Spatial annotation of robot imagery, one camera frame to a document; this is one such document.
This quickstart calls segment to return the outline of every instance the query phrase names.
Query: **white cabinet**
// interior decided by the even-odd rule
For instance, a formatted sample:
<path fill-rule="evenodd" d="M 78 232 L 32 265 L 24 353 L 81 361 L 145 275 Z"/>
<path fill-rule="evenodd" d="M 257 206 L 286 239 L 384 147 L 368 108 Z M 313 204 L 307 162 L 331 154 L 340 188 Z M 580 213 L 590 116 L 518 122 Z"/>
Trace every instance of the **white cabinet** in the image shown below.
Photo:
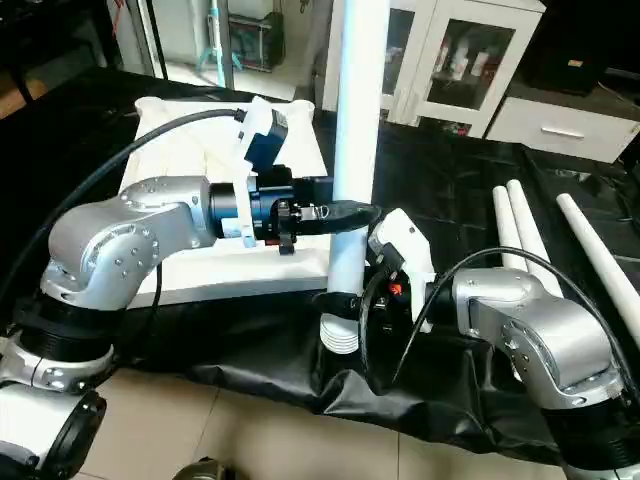
<path fill-rule="evenodd" d="M 345 1 L 335 0 L 323 108 L 336 110 Z M 389 121 L 462 124 L 481 137 L 535 30 L 538 0 L 392 0 L 382 106 Z"/>
<path fill-rule="evenodd" d="M 508 97 L 487 138 L 613 163 L 639 130 L 637 119 Z"/>
<path fill-rule="evenodd" d="M 333 2 L 322 100 L 322 108 L 325 110 L 336 111 L 338 106 L 342 25 L 346 1 L 366 0 L 334 0 Z M 402 120 L 403 112 L 399 107 L 406 103 L 427 34 L 425 26 L 429 24 L 435 4 L 436 0 L 391 0 L 382 85 L 382 108 L 389 112 L 387 119 L 390 121 L 401 122 Z"/>

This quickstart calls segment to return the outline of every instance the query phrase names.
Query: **white pvc pipe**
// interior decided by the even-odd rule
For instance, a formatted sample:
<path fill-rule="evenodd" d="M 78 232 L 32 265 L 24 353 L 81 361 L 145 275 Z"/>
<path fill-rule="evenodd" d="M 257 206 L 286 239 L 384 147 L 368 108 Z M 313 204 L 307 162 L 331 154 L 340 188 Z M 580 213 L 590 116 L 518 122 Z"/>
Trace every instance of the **white pvc pipe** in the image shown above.
<path fill-rule="evenodd" d="M 568 193 L 556 198 L 571 230 L 602 280 L 636 345 L 640 347 L 640 296 Z"/>
<path fill-rule="evenodd" d="M 498 224 L 498 238 L 503 247 L 522 248 L 516 220 L 513 218 L 511 202 L 507 189 L 498 186 L 493 189 L 493 205 L 496 210 L 496 222 Z M 527 271 L 527 263 L 524 258 L 516 255 L 502 254 L 502 264 L 507 268 L 515 268 Z"/>
<path fill-rule="evenodd" d="M 507 182 L 507 191 L 509 192 L 509 201 L 511 202 L 511 209 L 518 227 L 518 236 L 520 237 L 522 248 L 549 261 L 549 255 L 533 219 L 522 185 L 518 180 L 509 180 Z M 526 263 L 529 273 L 542 282 L 547 292 L 556 297 L 563 297 L 558 279 L 553 273 L 529 260 Z"/>
<path fill-rule="evenodd" d="M 389 0 L 347 0 L 342 29 L 334 200 L 371 201 Z M 367 228 L 331 238 L 329 292 L 362 293 Z M 320 338 L 335 353 L 358 349 L 357 322 L 323 314 Z"/>

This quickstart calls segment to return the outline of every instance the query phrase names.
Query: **white platform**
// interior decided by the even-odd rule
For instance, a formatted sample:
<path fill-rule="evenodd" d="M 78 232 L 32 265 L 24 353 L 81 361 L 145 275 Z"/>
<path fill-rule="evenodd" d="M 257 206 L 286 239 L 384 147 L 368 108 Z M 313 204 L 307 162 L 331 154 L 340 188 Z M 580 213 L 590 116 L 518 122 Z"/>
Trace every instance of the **white platform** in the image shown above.
<path fill-rule="evenodd" d="M 215 108 L 246 104 L 166 102 L 141 98 L 136 102 L 140 125 L 136 137 L 172 118 Z M 306 101 L 274 105 L 287 118 L 289 134 L 277 163 L 295 177 L 326 175 L 311 126 L 313 105 Z M 230 182 L 231 163 L 240 124 L 231 118 L 207 119 L 181 127 L 150 142 L 131 155 L 121 189 L 162 175 L 205 175 L 210 182 Z M 299 238 L 296 253 L 281 256 L 277 246 L 258 242 L 246 249 L 242 239 L 218 240 L 211 248 L 180 252 L 163 262 L 161 304 L 258 295 L 326 287 L 329 236 Z M 140 286 L 130 308 L 151 304 L 155 272 Z"/>

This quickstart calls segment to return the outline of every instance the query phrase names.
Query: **floor tile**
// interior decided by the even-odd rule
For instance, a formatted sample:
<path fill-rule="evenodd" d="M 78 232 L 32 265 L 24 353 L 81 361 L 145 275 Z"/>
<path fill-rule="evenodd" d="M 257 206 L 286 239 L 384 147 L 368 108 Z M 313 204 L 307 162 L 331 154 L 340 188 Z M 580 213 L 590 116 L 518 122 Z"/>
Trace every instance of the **floor tile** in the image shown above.
<path fill-rule="evenodd" d="M 100 477 L 92 477 L 91 475 L 87 475 L 85 473 L 79 473 L 78 475 L 73 477 L 73 480 L 107 480 L 107 479 L 100 478 Z"/>
<path fill-rule="evenodd" d="M 426 443 L 400 435 L 398 480 L 564 480 L 558 467 L 513 460 L 492 453 Z"/>
<path fill-rule="evenodd" d="M 390 480 L 398 434 L 221 390 L 194 460 L 209 456 L 251 480 Z"/>
<path fill-rule="evenodd" d="M 170 480 L 191 462 L 217 389 L 121 370 L 102 385 L 108 408 L 81 473 L 109 480 Z"/>

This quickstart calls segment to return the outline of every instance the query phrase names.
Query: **tile floor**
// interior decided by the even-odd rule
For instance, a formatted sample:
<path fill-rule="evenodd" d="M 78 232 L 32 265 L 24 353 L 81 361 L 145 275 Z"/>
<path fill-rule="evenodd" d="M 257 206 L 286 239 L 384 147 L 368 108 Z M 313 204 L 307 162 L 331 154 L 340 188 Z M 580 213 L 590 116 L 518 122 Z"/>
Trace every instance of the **tile floor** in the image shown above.
<path fill-rule="evenodd" d="M 253 92 L 259 95 L 293 100 L 293 94 L 298 84 L 301 72 L 302 53 L 290 52 L 285 56 L 282 64 L 273 72 L 259 72 L 245 69 L 234 71 L 234 89 Z M 169 80 L 192 85 L 217 85 L 218 73 L 215 66 L 207 65 L 202 73 L 196 73 L 193 65 L 167 62 Z"/>
<path fill-rule="evenodd" d="M 555 467 L 427 444 L 163 375 L 118 372 L 81 480 L 171 480 L 204 456 L 252 480 L 560 480 Z"/>

